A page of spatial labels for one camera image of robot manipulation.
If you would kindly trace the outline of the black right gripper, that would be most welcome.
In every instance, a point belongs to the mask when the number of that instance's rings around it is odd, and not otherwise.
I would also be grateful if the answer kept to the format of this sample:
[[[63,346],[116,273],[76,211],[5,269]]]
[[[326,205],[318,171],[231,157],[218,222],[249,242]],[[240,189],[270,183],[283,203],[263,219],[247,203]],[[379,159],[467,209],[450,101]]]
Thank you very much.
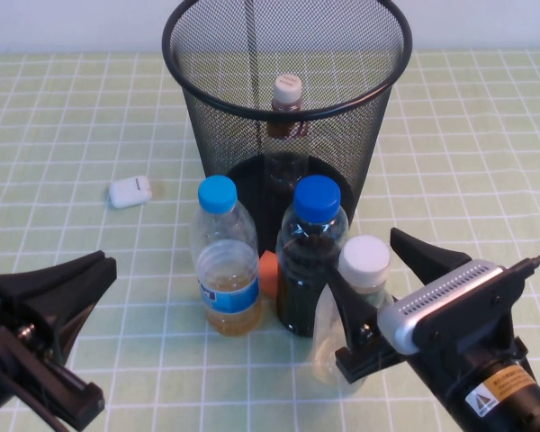
[[[464,252],[433,246],[398,228],[390,231],[390,246],[424,285],[472,261]],[[335,267],[327,268],[326,277],[346,338],[346,346],[336,351],[336,365],[350,383],[402,362],[423,383],[464,383],[483,377],[495,364],[517,364],[533,372],[510,311],[459,317],[450,311],[443,318],[423,319],[422,330],[414,331],[423,337],[418,351],[405,355],[379,330],[378,310]]]

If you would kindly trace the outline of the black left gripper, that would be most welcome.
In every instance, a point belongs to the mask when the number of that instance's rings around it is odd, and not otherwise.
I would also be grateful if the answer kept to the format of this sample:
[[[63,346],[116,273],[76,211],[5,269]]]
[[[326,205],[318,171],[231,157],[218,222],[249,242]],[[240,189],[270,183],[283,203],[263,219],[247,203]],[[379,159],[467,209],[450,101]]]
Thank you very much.
[[[0,409],[18,398],[54,431],[82,431],[104,411],[103,390],[66,363],[95,308],[92,302],[116,276],[116,260],[102,251],[40,270],[0,274],[3,308],[44,321],[43,336],[29,321],[0,309]]]

